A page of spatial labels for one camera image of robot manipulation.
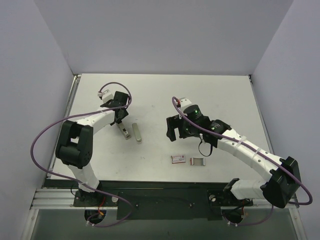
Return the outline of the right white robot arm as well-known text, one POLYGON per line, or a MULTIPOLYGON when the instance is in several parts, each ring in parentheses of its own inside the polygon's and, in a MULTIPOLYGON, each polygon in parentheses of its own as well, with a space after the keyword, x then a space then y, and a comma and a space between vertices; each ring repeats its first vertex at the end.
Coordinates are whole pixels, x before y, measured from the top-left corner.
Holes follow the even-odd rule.
POLYGON ((294 158, 282 158, 257 147, 222 120, 203 115, 196 104, 186 107, 183 115, 168 117, 166 124, 166 135, 172 142, 178 137, 199 138, 210 144, 211 150, 216 148, 233 155, 262 177, 262 181, 239 178, 230 181, 223 192, 224 201, 230 205, 244 199, 266 199, 283 209, 300 187, 299 165, 294 158))

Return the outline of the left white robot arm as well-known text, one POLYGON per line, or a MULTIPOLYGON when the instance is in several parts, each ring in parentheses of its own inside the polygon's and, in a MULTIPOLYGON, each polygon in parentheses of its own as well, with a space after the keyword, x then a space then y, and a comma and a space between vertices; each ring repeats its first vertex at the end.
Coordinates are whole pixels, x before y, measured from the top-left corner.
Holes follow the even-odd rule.
POLYGON ((129 115, 126 105, 131 97, 124 92, 110 93, 106 90, 100 94, 102 105, 96 114, 89 114, 76 121, 66 120, 61 127, 55 157, 72 171, 78 184, 81 200, 97 206, 103 200, 102 184, 96 177, 90 164, 93 156, 94 135, 107 125, 116 125, 127 140, 131 137, 122 120, 129 115))

